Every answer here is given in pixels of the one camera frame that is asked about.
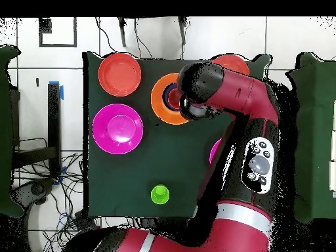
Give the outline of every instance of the control buttons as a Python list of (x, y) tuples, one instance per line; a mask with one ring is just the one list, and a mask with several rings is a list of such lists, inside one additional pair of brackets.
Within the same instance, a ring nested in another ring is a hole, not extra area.
[(266, 143), (265, 143), (265, 142), (260, 142), (260, 143), (259, 143), (259, 146), (260, 146), (261, 148), (265, 149), (265, 148), (266, 148)]
[(249, 173), (247, 174), (247, 178), (249, 178), (250, 180), (255, 180), (255, 178), (257, 178), (255, 173)]
[(270, 158), (270, 152), (269, 151), (264, 151), (264, 156), (265, 156), (265, 158)]
[(260, 182), (261, 185), (264, 186), (264, 185), (266, 184), (266, 179), (265, 179), (265, 177), (260, 176), (260, 177), (258, 178), (258, 182)]
[(267, 174), (270, 170), (270, 164), (263, 156), (255, 156), (249, 161), (250, 168), (258, 174)]
[(253, 153), (259, 154), (260, 153), (260, 149), (258, 147), (253, 147)]

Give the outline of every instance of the black button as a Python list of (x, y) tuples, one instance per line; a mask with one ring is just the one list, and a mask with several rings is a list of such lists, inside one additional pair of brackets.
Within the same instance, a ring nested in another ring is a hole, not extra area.
[(254, 154), (259, 154), (260, 153), (260, 149), (258, 147), (253, 147), (253, 153)]
[(260, 176), (258, 181), (264, 186), (266, 184), (266, 179), (263, 176)]
[(265, 143), (265, 142), (260, 142), (260, 143), (259, 143), (259, 146), (260, 146), (261, 148), (265, 149), (265, 148), (266, 148), (266, 143)]
[(255, 173), (249, 173), (247, 174), (247, 178), (249, 178), (250, 180), (255, 180), (255, 178), (257, 178)]
[(264, 156), (266, 158), (270, 158), (270, 152), (269, 151), (264, 151)]

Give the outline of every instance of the red plate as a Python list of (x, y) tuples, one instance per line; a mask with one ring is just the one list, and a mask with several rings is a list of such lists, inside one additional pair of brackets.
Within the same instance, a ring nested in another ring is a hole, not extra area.
[(249, 75), (249, 67), (247, 66), (246, 62), (236, 55), (220, 55), (214, 59), (213, 63), (219, 64), (228, 70), (233, 70), (241, 74)]
[(141, 69), (131, 55), (114, 53), (100, 64), (98, 79), (102, 88), (112, 96), (127, 96), (138, 88)]

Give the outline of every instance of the table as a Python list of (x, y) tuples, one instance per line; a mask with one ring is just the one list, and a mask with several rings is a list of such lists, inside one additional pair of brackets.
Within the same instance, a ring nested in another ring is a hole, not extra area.
[[(98, 81), (102, 59), (92, 52), (84, 52), (83, 58), (87, 59), (83, 70), (89, 80), (89, 216), (191, 217), (211, 148), (232, 118), (221, 114), (214, 119), (169, 125), (153, 112), (150, 94), (158, 79), (179, 73), (183, 66), (196, 61), (138, 59), (142, 79), (137, 90), (129, 96), (115, 97), (106, 93)], [(262, 78), (269, 62), (267, 54), (258, 55), (247, 63), (250, 75)], [(102, 151), (92, 136), (94, 116), (103, 106), (113, 103), (135, 109), (144, 125), (142, 141), (125, 155)], [(164, 205), (156, 205), (150, 198), (157, 184), (169, 189), (170, 199)]]

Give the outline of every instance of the black post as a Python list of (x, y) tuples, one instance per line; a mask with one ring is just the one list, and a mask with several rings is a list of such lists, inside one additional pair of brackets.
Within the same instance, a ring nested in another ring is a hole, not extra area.
[(60, 85), (48, 84), (48, 146), (55, 148), (55, 156), (49, 159), (50, 174), (58, 178), (60, 162)]

